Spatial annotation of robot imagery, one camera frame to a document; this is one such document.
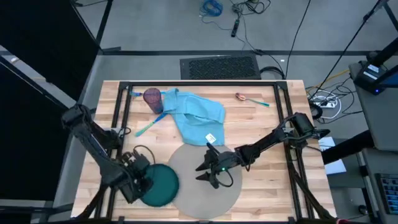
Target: concrete floor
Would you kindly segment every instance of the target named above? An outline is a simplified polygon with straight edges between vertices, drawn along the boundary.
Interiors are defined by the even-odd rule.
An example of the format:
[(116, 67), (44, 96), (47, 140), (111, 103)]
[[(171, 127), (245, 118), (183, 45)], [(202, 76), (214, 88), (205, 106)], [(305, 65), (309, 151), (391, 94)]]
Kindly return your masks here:
[[(96, 0), (81, 0), (83, 4)], [(105, 28), (102, 48), (121, 47), (122, 50), (241, 50), (243, 43), (230, 37), (229, 31), (219, 30), (214, 24), (201, 22), (199, 8), (202, 1), (189, 0), (114, 0), (108, 23)], [(206, 17), (206, 21), (216, 21), (221, 27), (231, 27), (236, 18), (231, 11), (229, 0), (219, 0), (224, 5), (220, 17)], [(298, 34), (294, 50), (343, 50), (361, 24), (362, 18), (376, 1), (373, 0), (316, 0), (308, 8), (307, 16)], [(261, 15), (246, 16), (247, 37), (255, 48), (263, 50), (290, 50), (295, 31), (307, 5), (307, 0), (272, 1), (270, 8)], [(398, 16), (398, 1), (389, 3), (394, 14)], [(106, 3), (79, 7), (78, 12), (88, 28), (96, 36), (104, 13)], [(392, 22), (385, 10), (378, 11), (352, 43), (349, 50), (381, 50), (397, 37)], [(244, 26), (239, 26), (238, 37), (244, 39)], [(181, 58), (201, 56), (98, 56), (91, 72), (89, 84), (83, 103), (90, 108), (96, 107), (103, 80), (179, 80)], [(287, 56), (274, 56), (286, 69)], [(305, 86), (320, 83), (328, 74), (337, 56), (291, 56), (288, 79), (303, 80)], [(350, 63), (364, 60), (365, 57), (345, 56), (341, 59), (332, 74), (348, 68)], [(268, 56), (257, 56), (259, 67), (276, 66)], [(392, 57), (386, 66), (391, 68), (398, 64), (398, 57)], [(26, 66), (18, 62), (17, 67)], [(262, 79), (275, 80), (273, 73), (263, 73)], [(340, 76), (325, 86), (342, 82), (348, 75)], [(354, 90), (353, 82), (346, 82)], [(358, 96), (350, 111), (361, 110)], [(342, 99), (343, 109), (352, 101), (351, 96)], [(331, 124), (318, 124), (319, 128), (331, 130), (334, 138), (347, 139), (366, 130), (367, 124), (362, 113), (347, 116)], [(85, 150), (80, 143), (73, 140), (60, 188), (54, 205), (73, 203), (76, 194), (81, 164)], [(347, 200), (363, 203), (363, 198), (352, 190), (332, 190), (338, 215), (343, 218), (359, 215), (354, 210), (347, 210)], [(59, 220), (68, 217), (68, 213), (52, 217)]]

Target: sticker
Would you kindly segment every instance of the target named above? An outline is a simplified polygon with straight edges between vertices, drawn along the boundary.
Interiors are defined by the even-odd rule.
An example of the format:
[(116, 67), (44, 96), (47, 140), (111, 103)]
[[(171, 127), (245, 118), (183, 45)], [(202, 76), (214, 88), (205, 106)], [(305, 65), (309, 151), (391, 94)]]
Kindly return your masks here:
[(365, 75), (373, 78), (374, 80), (377, 80), (377, 78), (374, 75), (369, 74), (368, 72), (363, 72)]
[(370, 69), (370, 70), (372, 70), (372, 71), (374, 71), (374, 72), (379, 73), (379, 68), (377, 68), (377, 67), (374, 66), (374, 65), (369, 65), (369, 66), (368, 66), (368, 69)]
[(212, 135), (212, 134), (208, 134), (208, 135), (206, 135), (206, 139), (207, 139), (207, 141), (210, 143), (210, 144), (212, 144), (213, 142), (215, 142), (216, 141), (216, 138)]

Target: round gray mat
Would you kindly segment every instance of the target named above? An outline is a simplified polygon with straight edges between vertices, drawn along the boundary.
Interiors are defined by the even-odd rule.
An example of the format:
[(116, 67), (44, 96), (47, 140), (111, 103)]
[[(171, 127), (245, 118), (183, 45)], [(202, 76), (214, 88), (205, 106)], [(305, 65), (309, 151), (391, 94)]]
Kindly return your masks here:
[[(230, 151), (225, 146), (215, 146), (220, 152)], [(207, 181), (195, 178), (206, 172), (195, 171), (205, 160), (206, 146), (191, 146), (184, 144), (179, 147), (169, 160), (169, 166), (177, 173), (180, 189), (173, 204), (185, 215), (207, 220), (226, 213), (236, 202), (242, 189), (242, 167), (237, 166), (229, 170), (234, 179), (231, 187), (220, 186), (214, 189)], [(217, 179), (230, 184), (231, 179), (226, 172), (222, 172)]]

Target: plastic cup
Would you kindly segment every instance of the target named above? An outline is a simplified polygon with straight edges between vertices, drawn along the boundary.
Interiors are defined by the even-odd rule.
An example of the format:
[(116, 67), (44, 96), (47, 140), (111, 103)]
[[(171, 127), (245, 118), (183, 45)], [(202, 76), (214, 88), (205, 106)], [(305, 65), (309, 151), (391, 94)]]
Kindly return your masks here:
[(144, 92), (142, 97), (155, 114), (163, 112), (162, 94), (158, 89), (149, 88)]

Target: wooden tabletop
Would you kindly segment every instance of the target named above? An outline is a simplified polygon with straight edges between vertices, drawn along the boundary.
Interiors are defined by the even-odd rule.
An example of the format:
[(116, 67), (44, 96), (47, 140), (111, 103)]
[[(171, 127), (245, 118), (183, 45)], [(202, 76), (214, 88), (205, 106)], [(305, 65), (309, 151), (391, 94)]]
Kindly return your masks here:
[[(239, 82), (245, 81), (236, 82), (236, 86), (155, 87), (161, 91), (177, 87), (180, 91), (190, 91), (198, 96), (220, 102), (226, 110), (224, 122), (225, 143), (227, 147), (233, 149), (237, 146), (258, 141), (279, 124), (273, 87), (238, 86)], [(287, 83), (293, 112), (305, 113), (311, 119), (303, 81), (289, 80)], [(95, 115), (95, 122), (102, 128), (111, 127), (118, 86), (118, 81), (105, 81), (103, 83)], [(133, 91), (144, 92), (147, 88), (149, 86), (135, 86)], [(243, 93), (248, 98), (264, 101), (271, 106), (266, 108), (251, 101), (238, 101), (234, 96), (236, 92)], [(126, 91), (122, 99), (118, 127), (121, 125), (125, 100)], [(285, 110), (284, 100), (282, 100), (282, 106)], [(135, 133), (155, 120), (156, 117), (157, 115), (150, 110), (141, 97), (134, 98), (130, 105), (127, 126)], [(310, 139), (308, 142), (313, 147), (319, 147), (314, 139)], [(183, 142), (174, 120), (171, 116), (166, 116), (138, 138), (133, 134), (127, 135), (123, 151), (132, 151), (133, 147), (138, 144), (149, 147), (155, 154), (156, 162), (166, 164), (173, 152)], [(149, 159), (151, 158), (150, 154), (145, 150), (140, 150), (139, 152), (146, 155)], [(310, 190), (330, 214), (336, 216), (320, 152), (306, 147), (303, 150), (303, 161)], [(227, 213), (213, 220), (286, 221), (287, 217), (295, 217), (283, 144), (275, 145), (263, 152), (260, 158), (251, 166), (250, 172), (246, 172), (244, 168), (242, 172), (243, 187), (238, 200)], [(93, 158), (86, 153), (72, 210), (73, 217), (81, 213), (89, 204), (98, 190), (100, 180), (101, 176), (98, 166)], [(299, 190), (299, 196), (303, 216), (306, 217), (305, 201), (301, 190)], [(106, 195), (102, 211), (103, 217), (106, 213), (107, 204), (108, 197)], [(161, 208), (148, 207), (140, 200), (133, 204), (127, 204), (120, 192), (116, 194), (113, 220), (117, 220), (119, 216), (125, 216), (126, 220), (193, 220), (193, 218), (178, 211), (172, 203)]]

